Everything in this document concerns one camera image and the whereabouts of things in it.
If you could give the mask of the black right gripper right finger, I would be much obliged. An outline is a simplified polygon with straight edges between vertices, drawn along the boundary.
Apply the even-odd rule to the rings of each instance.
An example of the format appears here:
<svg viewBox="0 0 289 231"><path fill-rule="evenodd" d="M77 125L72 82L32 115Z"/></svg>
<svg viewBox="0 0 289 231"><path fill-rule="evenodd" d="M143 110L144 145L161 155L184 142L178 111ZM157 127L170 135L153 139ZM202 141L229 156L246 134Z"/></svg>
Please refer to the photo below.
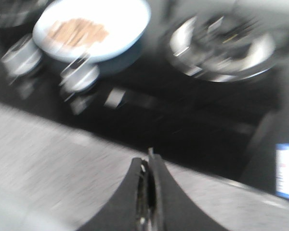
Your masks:
<svg viewBox="0 0 289 231"><path fill-rule="evenodd" d="M148 149L148 195L154 231L225 231L179 186L162 157Z"/></svg>

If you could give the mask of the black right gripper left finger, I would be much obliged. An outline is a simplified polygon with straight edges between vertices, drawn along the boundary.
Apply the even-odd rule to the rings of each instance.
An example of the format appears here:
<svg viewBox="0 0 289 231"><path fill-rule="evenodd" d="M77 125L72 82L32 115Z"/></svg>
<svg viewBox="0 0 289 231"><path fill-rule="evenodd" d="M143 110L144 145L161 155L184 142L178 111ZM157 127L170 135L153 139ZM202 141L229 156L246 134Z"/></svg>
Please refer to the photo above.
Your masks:
<svg viewBox="0 0 289 231"><path fill-rule="evenodd" d="M148 163L133 158L111 198L80 231L147 231L149 229Z"/></svg>

